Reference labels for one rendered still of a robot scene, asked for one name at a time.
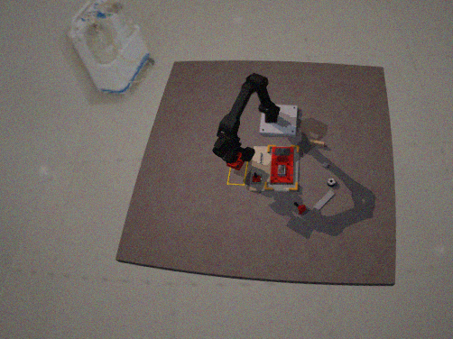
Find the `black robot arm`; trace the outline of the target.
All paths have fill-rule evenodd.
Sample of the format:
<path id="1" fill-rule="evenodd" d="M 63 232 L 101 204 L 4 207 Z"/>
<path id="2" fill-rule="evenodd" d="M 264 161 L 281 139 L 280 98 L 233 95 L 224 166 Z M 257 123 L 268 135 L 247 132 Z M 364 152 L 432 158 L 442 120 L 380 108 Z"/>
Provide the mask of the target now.
<path id="1" fill-rule="evenodd" d="M 213 152 L 223 161 L 233 163 L 237 160 L 238 151 L 236 148 L 230 149 L 231 145 L 238 142 L 238 128 L 240 116 L 253 94 L 256 92 L 260 100 L 259 112 L 264 113 L 266 123 L 277 123 L 277 115 L 280 107 L 273 103 L 267 92 L 268 78 L 258 74 L 252 74 L 245 78 L 246 82 L 242 85 L 241 91 L 231 108 L 230 112 L 224 116 L 219 123 L 217 137 L 220 138 L 213 148 Z M 222 133 L 222 132 L 224 133 Z"/>

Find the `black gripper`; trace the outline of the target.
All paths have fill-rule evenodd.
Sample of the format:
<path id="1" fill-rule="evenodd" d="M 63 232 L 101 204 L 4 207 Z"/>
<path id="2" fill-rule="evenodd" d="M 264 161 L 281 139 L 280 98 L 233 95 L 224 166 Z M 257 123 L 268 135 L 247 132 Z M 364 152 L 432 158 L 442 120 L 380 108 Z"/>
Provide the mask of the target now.
<path id="1" fill-rule="evenodd" d="M 214 143 L 214 147 L 218 143 L 219 140 L 220 140 L 220 138 L 218 137 L 216 142 Z M 242 153 L 242 156 L 241 156 L 240 160 L 242 160 L 243 162 L 244 161 L 248 161 L 249 162 L 253 158 L 253 156 L 255 154 L 255 150 L 253 148 L 250 148 L 250 147 L 246 147 L 246 148 L 240 147 L 242 145 L 242 143 L 239 142 L 239 141 L 240 141 L 240 138 L 238 137 L 238 142 L 236 144 L 234 144 L 234 145 L 231 145 L 230 149 L 236 148 L 236 150 L 238 152 Z"/>

